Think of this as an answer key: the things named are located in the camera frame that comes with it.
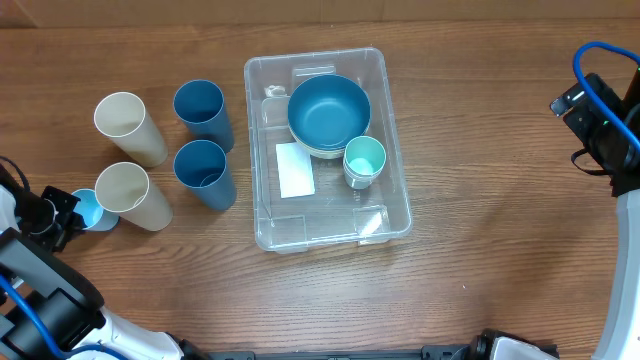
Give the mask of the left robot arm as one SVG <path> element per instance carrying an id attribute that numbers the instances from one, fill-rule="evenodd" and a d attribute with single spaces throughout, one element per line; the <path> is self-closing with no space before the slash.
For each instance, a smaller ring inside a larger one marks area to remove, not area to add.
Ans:
<path id="1" fill-rule="evenodd" d="M 48 186 L 35 194 L 10 159 L 1 160 L 1 353 L 8 359 L 207 360 L 185 339 L 141 328 L 110 312 L 101 293 L 57 258 L 85 231 L 118 223 L 93 191 Z"/>

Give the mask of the large cream bowl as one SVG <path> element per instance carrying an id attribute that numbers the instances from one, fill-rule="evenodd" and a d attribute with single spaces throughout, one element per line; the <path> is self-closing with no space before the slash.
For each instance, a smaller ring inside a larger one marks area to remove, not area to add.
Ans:
<path id="1" fill-rule="evenodd" d="M 313 147 L 305 143 L 294 133 L 292 128 L 289 128 L 289 131 L 292 137 L 294 138 L 294 140 L 303 149 L 307 150 L 311 156 L 320 158 L 320 159 L 326 159 L 326 160 L 341 158 L 345 153 L 347 144 L 354 138 L 358 137 L 358 134 L 348 135 L 343 141 L 340 141 L 337 145 L 324 148 L 324 147 Z"/>

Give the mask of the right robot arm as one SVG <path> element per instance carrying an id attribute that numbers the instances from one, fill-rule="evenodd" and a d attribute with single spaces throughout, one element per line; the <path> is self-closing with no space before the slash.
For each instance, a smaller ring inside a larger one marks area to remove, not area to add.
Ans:
<path id="1" fill-rule="evenodd" d="M 610 110 L 622 127 L 639 136 L 639 76 L 635 75 L 623 98 L 595 73 L 550 104 L 597 164 L 582 171 L 610 179 L 616 199 L 618 255 L 605 327 L 592 357 L 606 360 L 639 358 L 639 150 L 606 117 Z"/>

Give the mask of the grey small cup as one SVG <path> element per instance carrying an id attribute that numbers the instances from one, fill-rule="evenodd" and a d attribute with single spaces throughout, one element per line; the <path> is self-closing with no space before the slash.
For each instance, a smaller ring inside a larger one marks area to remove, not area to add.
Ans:
<path id="1" fill-rule="evenodd" d="M 344 176 L 346 183 L 355 190 L 366 189 L 375 180 L 375 177 L 372 175 L 360 175 L 358 173 L 351 172 L 349 169 L 344 171 Z"/>

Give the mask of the clear plastic storage bin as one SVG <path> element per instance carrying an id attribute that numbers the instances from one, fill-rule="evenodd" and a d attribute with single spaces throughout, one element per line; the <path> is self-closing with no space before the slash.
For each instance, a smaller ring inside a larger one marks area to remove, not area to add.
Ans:
<path id="1" fill-rule="evenodd" d="M 294 89 L 321 74 L 345 76 L 370 96 L 368 135 L 387 152 L 366 189 L 351 188 L 339 159 L 311 158 L 314 193 L 284 198 L 280 144 L 293 142 L 287 105 Z M 376 48 L 254 57 L 244 66 L 253 187 L 254 231 L 264 251 L 281 254 L 357 242 L 384 243 L 412 227 L 409 193 L 383 54 Z"/>

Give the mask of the blue bowl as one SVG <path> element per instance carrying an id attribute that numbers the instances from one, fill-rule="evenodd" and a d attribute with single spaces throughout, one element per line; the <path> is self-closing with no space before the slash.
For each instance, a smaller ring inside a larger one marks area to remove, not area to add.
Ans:
<path id="1" fill-rule="evenodd" d="M 372 105 L 366 91 L 353 80 L 319 75 L 295 88 L 287 116 L 291 133 L 302 143 L 316 150 L 336 151 L 366 133 Z"/>

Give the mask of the light blue small cup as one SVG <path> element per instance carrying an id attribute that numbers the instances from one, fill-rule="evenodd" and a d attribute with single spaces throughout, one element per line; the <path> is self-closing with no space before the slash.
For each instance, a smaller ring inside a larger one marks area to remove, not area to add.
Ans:
<path id="1" fill-rule="evenodd" d="M 119 223 L 120 217 L 117 214 L 107 211 L 98 203 L 93 189 L 78 189 L 72 195 L 80 199 L 74 212 L 83 218 L 84 230 L 111 231 Z"/>

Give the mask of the cream tall cup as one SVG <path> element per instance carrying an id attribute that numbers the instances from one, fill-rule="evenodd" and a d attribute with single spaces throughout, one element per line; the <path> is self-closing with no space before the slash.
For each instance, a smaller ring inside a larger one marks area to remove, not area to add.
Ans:
<path id="1" fill-rule="evenodd" d="M 155 167 L 168 157 L 167 144 L 144 102 L 131 92 L 103 98 L 94 110 L 96 129 L 144 167 Z"/>
<path id="2" fill-rule="evenodd" d="M 105 168 L 95 183 L 98 203 L 106 210 L 148 231 L 160 231 L 173 219 L 168 200 L 148 173 L 132 162 Z"/>

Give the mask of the cream tall cup front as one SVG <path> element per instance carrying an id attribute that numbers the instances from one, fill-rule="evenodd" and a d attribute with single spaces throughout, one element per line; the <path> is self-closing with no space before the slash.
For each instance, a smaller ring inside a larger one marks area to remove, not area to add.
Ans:
<path id="1" fill-rule="evenodd" d="M 106 210 L 148 231 L 160 231 L 173 219 L 168 200 L 148 173 L 132 162 L 105 168 L 95 183 L 98 203 Z"/>

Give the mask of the mint green small cup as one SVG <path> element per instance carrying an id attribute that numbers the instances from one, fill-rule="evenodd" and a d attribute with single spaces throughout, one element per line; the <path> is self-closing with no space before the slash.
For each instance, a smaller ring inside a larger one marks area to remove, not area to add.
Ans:
<path id="1" fill-rule="evenodd" d="M 347 144 L 343 160 L 346 162 L 356 158 L 364 158 L 375 166 L 383 166 L 384 168 L 387 154 L 382 143 L 376 138 L 359 136 Z"/>

